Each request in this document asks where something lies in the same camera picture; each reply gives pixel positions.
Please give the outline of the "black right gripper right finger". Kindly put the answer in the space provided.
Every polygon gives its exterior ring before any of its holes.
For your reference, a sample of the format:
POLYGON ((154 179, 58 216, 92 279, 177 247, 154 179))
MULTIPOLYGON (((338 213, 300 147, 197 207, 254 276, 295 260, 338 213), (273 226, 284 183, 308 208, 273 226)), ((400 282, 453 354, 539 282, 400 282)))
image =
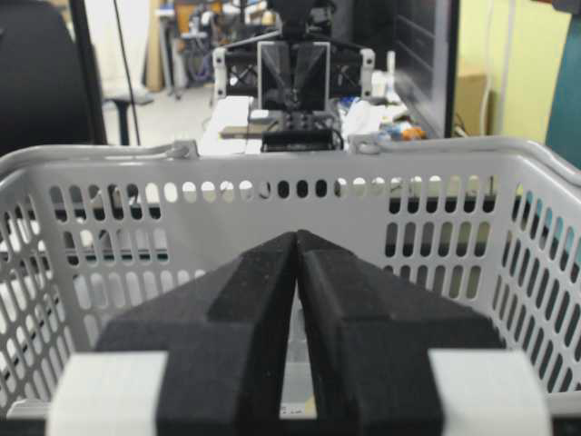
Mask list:
POLYGON ((314 233, 297 234, 322 412, 359 435, 548 435, 543 389, 490 319, 314 233))

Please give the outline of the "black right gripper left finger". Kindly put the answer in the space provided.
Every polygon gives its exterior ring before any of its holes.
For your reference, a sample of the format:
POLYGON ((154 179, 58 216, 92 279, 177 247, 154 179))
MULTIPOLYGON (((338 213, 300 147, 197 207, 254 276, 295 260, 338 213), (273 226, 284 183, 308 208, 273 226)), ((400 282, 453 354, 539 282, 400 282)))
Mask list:
POLYGON ((296 236, 111 319, 67 363, 49 435, 244 435, 280 417, 296 236))

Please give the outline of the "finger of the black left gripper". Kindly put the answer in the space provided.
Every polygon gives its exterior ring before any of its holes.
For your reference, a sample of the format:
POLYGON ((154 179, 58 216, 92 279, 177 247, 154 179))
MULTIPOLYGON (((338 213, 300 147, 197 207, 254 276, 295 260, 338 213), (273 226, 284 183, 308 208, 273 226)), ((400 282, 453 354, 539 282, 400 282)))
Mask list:
POLYGON ((291 107, 293 104, 287 43, 260 43, 260 102, 262 107, 291 107))
POLYGON ((327 100, 327 47, 300 44, 294 70, 293 91, 299 108, 324 108, 327 100))

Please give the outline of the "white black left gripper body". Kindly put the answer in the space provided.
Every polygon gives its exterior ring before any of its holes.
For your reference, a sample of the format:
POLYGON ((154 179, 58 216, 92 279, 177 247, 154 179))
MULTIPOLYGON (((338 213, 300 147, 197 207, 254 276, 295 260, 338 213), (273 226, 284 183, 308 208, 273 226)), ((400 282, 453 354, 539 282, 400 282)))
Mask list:
POLYGON ((218 99, 248 96, 264 110, 326 110, 330 101, 340 98, 369 99, 375 52, 367 47, 331 40, 245 40, 216 48, 212 54, 214 95, 218 99), (292 77, 291 107, 262 107, 260 102, 260 43, 287 43, 290 48, 292 77), (300 44, 327 47, 327 86, 324 108, 299 108, 293 91, 296 56, 300 44))

